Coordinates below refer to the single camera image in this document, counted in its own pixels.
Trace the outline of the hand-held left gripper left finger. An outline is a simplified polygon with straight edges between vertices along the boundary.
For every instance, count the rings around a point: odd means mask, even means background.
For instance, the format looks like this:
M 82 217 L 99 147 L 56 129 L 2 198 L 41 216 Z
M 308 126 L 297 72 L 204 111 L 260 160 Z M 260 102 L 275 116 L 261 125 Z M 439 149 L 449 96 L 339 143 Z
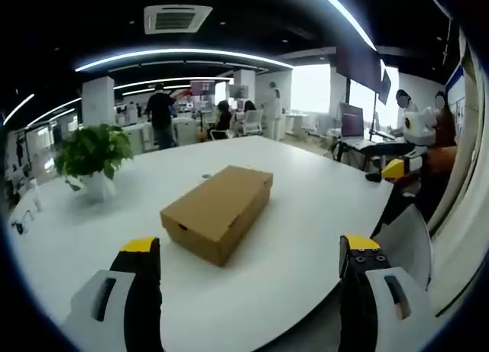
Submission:
M 160 239 L 129 241 L 71 299 L 61 330 L 81 351 L 162 351 Z

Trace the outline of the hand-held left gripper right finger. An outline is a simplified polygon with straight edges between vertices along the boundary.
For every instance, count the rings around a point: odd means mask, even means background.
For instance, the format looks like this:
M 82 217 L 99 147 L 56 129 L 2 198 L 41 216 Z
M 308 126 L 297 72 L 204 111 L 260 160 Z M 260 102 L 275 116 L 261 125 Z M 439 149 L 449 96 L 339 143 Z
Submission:
M 426 291 L 368 237 L 340 237 L 340 351 L 422 351 L 435 331 Z

